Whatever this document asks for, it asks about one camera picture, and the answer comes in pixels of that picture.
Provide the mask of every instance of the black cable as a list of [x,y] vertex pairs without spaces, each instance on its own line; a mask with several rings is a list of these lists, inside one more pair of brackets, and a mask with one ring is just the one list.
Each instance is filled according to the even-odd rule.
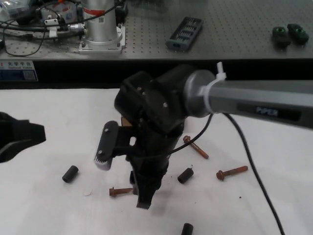
[[[278,214],[277,214],[277,212],[276,212],[276,210],[275,210],[275,207],[274,207],[274,205],[272,204],[272,202],[271,202],[271,200],[270,200],[270,198],[269,198],[268,192],[266,191],[266,189],[265,189],[265,187],[264,187],[264,185],[263,185],[263,182],[262,182],[262,180],[261,180],[261,178],[260,178],[260,176],[259,176],[259,173],[258,173],[258,171],[257,171],[257,169],[256,169],[256,167],[255,167],[255,165],[254,165],[254,162],[253,162],[253,159],[252,159],[252,156],[251,156],[251,153],[250,153],[250,149],[249,149],[248,143],[247,143],[247,141],[246,141],[246,138],[245,138],[245,136],[244,136],[244,133],[242,132],[240,126],[239,126],[238,123],[235,121],[235,119],[233,119],[233,117],[232,117],[231,115],[229,115],[229,114],[224,114],[224,115],[225,115],[225,116],[231,121],[231,123],[235,126],[235,128],[236,128],[236,130],[237,130],[237,132],[238,132],[238,134],[239,134],[239,136],[240,136],[240,138],[241,138],[241,140],[242,140],[242,142],[243,142],[243,144],[244,144],[244,147],[245,147],[245,150],[246,150],[246,154],[247,154],[248,160],[249,160],[249,162],[250,162],[251,168],[252,168],[252,170],[253,170],[253,173],[254,173],[254,175],[255,175],[255,178],[257,179],[257,181],[258,181],[258,183],[259,183],[259,185],[260,185],[260,188],[261,188],[261,190],[262,190],[262,192],[263,192],[263,194],[264,194],[264,196],[265,196],[265,199],[266,199],[266,201],[268,202],[268,205],[269,205],[269,207],[270,207],[270,209],[271,209],[271,211],[272,211],[272,213],[273,213],[273,215],[274,215],[274,217],[275,217],[275,220],[276,220],[277,226],[278,226],[278,228],[279,228],[280,234],[281,234],[281,235],[285,235],[284,228],[283,228],[283,226],[282,226],[282,224],[281,224],[281,222],[280,222],[280,219],[279,219]],[[199,134],[197,134],[197,135],[196,135],[191,141],[189,141],[188,143],[183,144],[182,146],[180,146],[180,147],[178,147],[178,148],[176,148],[176,149],[174,149],[174,150],[172,150],[172,151],[169,151],[169,152],[167,152],[167,153],[164,153],[164,154],[160,154],[160,155],[156,155],[156,156],[147,156],[147,157],[136,157],[136,156],[134,156],[134,157],[135,157],[135,158],[141,158],[142,160],[149,160],[149,159],[154,159],[154,158],[160,158],[160,157],[168,156],[168,155],[171,155],[171,154],[173,154],[173,153],[176,153],[176,152],[182,150],[183,148],[185,148],[185,147],[191,145],[194,141],[196,141],[197,139],[200,138],[200,136],[207,130],[207,128],[208,128],[208,126],[209,126],[209,124],[210,124],[210,122],[211,122],[212,117],[213,117],[213,114],[210,114],[210,115],[209,115],[209,119],[208,119],[206,125],[204,126],[204,128],[199,132]]]
[[253,159],[252,159],[252,156],[251,156],[249,147],[248,147],[248,143],[246,142],[246,138],[245,138],[245,136],[244,136],[244,133],[242,132],[240,126],[239,126],[238,123],[235,121],[235,119],[233,119],[233,117],[232,117],[231,115],[229,115],[229,114],[224,114],[224,115],[231,121],[231,123],[235,126],[235,128],[236,128],[238,134],[240,135],[240,138],[241,138],[241,140],[242,140],[242,142],[243,142],[243,144],[244,144],[244,147],[245,147],[245,150],[246,150],[246,154],[247,154],[247,156],[248,156],[248,159],[249,159],[251,168],[252,168],[252,170],[253,170],[253,173],[254,173],[254,175],[255,175],[255,178],[256,178],[256,180],[258,181],[258,183],[259,183],[259,185],[260,185],[260,187],[261,187],[261,190],[262,190],[262,192],[263,192],[263,194],[264,194],[264,196],[265,196],[265,198],[266,198],[266,201],[268,202],[268,205],[269,205],[269,207],[270,207],[270,209],[271,209],[271,211],[272,211],[272,213],[273,213],[273,215],[274,215],[274,217],[275,217],[275,220],[276,220],[276,223],[277,223],[277,225],[278,225],[280,234],[281,234],[281,235],[285,235],[285,232],[284,232],[283,226],[282,226],[282,224],[281,224],[281,222],[280,222],[280,219],[279,219],[279,217],[278,217],[278,214],[277,214],[277,212],[276,212],[276,210],[275,210],[275,208],[274,208],[274,206],[273,206],[273,204],[272,204],[272,202],[271,202],[271,200],[270,200],[270,198],[269,198],[269,196],[268,196],[268,192],[266,191],[266,189],[265,189],[265,187],[264,187],[264,185],[263,185],[263,183],[262,183],[262,180],[261,180],[261,178],[260,178],[260,176],[259,176],[259,173],[258,173],[258,171],[256,170],[256,167],[255,167],[255,165],[254,165],[254,162],[253,162]]
[[16,54],[12,54],[12,53],[10,53],[10,52],[7,51],[6,44],[5,44],[5,30],[6,30],[7,27],[9,27],[8,24],[7,24],[6,27],[3,29],[2,40],[3,40],[3,44],[4,44],[4,51],[5,51],[5,53],[7,53],[8,55],[15,56],[15,57],[26,57],[26,56],[30,56],[30,55],[36,54],[36,53],[40,50],[42,44],[44,43],[44,38],[45,38],[45,32],[46,32],[46,30],[44,31],[44,35],[43,35],[43,37],[42,37],[42,40],[40,41],[40,44],[39,44],[39,46],[38,46],[38,49],[37,49],[35,52],[32,52],[32,53],[27,54],[27,55],[16,55]]
[[[99,14],[97,16],[93,16],[93,17],[90,17],[90,18],[87,18],[87,19],[84,19],[84,20],[81,20],[81,21],[75,21],[75,22],[71,22],[71,23],[61,23],[61,24],[52,24],[52,25],[49,25],[49,27],[62,27],[62,26],[65,26],[65,25],[71,25],[71,24],[82,24],[84,22],[87,22],[87,21],[91,21],[91,20],[94,20],[94,19],[97,19],[101,16],[104,16],[105,14],[109,13],[110,11],[113,11],[114,9],[116,8],[116,6],[114,5],[113,7],[111,7],[109,10],[107,11],[104,11],[102,14]],[[39,27],[39,28],[42,28],[42,27],[45,27],[43,25],[18,25],[18,24],[13,24],[12,22],[11,23],[6,23],[10,26],[14,26],[14,27]]]
[[134,158],[140,158],[140,159],[142,159],[142,160],[150,160],[150,159],[154,159],[154,158],[161,158],[161,157],[164,157],[164,156],[169,156],[169,155],[171,155],[171,154],[173,154],[173,153],[176,153],[176,152],[182,150],[183,148],[185,148],[185,147],[191,145],[193,142],[195,142],[197,139],[199,139],[199,138],[203,135],[203,133],[204,133],[204,132],[207,130],[207,128],[209,127],[209,124],[210,124],[210,122],[211,122],[211,120],[212,120],[212,117],[213,117],[213,114],[209,114],[209,118],[208,118],[208,120],[207,120],[207,122],[206,122],[204,128],[199,132],[199,134],[197,134],[197,135],[196,135],[192,140],[190,140],[188,143],[185,143],[185,144],[181,145],[180,147],[175,148],[175,149],[173,149],[173,150],[171,150],[171,151],[169,151],[169,152],[167,152],[167,153],[162,153],[162,154],[155,155],[155,156],[146,156],[146,157],[137,157],[137,156],[133,156],[133,157],[134,157]]
[[[12,33],[4,33],[7,37],[15,37],[15,38],[21,38],[21,39],[26,39],[26,40],[42,40],[43,38],[37,38],[37,37],[33,37],[32,34],[24,34],[24,35],[14,35]],[[47,40],[56,40],[56,39],[65,39],[65,38],[73,38],[73,37],[78,37],[78,36],[82,36],[85,33],[83,31],[78,31],[78,32],[74,32],[74,33],[67,33],[67,34],[61,34],[57,37],[51,37],[51,38],[44,38],[44,41]]]

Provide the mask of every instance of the robotic arm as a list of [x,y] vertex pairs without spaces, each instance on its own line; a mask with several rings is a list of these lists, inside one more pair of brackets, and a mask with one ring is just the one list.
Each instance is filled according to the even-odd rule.
[[[312,81],[216,80],[212,72],[188,65],[157,79],[143,71],[129,77],[114,105],[133,126],[106,123],[94,161],[109,170],[115,156],[126,155],[137,207],[144,209],[161,186],[170,158],[166,153],[177,144],[188,116],[223,112],[313,128]],[[131,137],[136,138],[133,146]]]

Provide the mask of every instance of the black rubber tube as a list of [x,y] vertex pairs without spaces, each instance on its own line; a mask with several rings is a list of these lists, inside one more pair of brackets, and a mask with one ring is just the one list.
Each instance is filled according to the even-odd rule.
[[65,182],[65,183],[70,183],[76,176],[78,172],[78,168],[74,165],[72,165],[68,170],[67,172],[64,174],[64,176],[62,177],[62,180]]
[[191,168],[187,168],[177,179],[181,184],[184,184],[193,174],[194,171]]
[[191,224],[185,223],[184,227],[182,228],[181,235],[191,235],[193,229],[194,229],[194,226],[192,226]]

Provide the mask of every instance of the screw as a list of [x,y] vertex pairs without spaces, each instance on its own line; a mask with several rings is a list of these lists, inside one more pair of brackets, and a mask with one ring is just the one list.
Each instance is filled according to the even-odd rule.
[[133,191],[133,188],[119,188],[119,189],[114,189],[114,187],[112,187],[109,190],[109,194],[111,197],[115,197],[118,194],[123,194],[123,193],[129,193]]
[[[190,141],[190,136],[185,136],[183,140],[184,143],[188,143]],[[192,143],[190,146],[193,147],[198,153],[200,153],[200,155],[203,156],[205,159],[209,158],[209,155],[207,155],[207,153],[200,149],[199,146],[197,146],[195,143]]]
[[236,168],[236,169],[228,170],[228,171],[225,171],[225,172],[222,172],[221,170],[219,170],[219,172],[216,173],[216,177],[219,180],[224,180],[225,176],[227,176],[227,175],[235,175],[235,174],[238,174],[238,173],[245,172],[247,170],[248,170],[248,167],[246,165],[244,165],[242,167],[239,167],[239,168]]

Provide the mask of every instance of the black object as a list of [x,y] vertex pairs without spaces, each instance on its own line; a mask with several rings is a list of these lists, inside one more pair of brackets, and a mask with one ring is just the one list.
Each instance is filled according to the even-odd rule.
[[128,6],[125,0],[115,0],[115,18],[116,18],[116,25],[124,23],[125,18],[128,14]]
[[0,39],[0,50],[4,48],[4,41]]
[[64,176],[62,177],[62,180],[65,182],[65,183],[70,183],[76,176],[78,172],[78,168],[74,165],[72,165],[68,170],[67,172],[64,174]]
[[286,48],[291,43],[291,39],[284,27],[273,28],[273,42],[277,47]]
[[0,112],[0,163],[45,140],[44,126],[30,123],[29,120],[17,120]]
[[170,39],[166,41],[166,46],[171,50],[187,51],[199,34],[202,25],[201,19],[185,17]]
[[[188,116],[182,102],[183,88],[194,70],[192,66],[182,65],[156,79],[138,72],[123,81],[115,98],[116,110],[132,126],[108,122],[102,136],[110,141],[105,141],[104,153],[104,142],[100,141],[95,160],[98,167],[105,168],[106,162],[115,156],[126,155],[133,167],[130,183],[138,195],[139,208],[150,207],[168,168],[169,156],[164,153],[173,150],[182,135]],[[131,137],[136,137],[133,146],[130,146]]]
[[191,224],[185,223],[184,227],[182,228],[181,235],[191,235],[193,229],[194,229],[194,226],[192,226]]
[[194,171],[191,168],[187,168],[177,179],[181,184],[184,184],[193,174]]
[[309,40],[309,35],[304,31],[304,29],[295,23],[290,23],[287,26],[289,34],[295,40],[296,43],[304,45]]

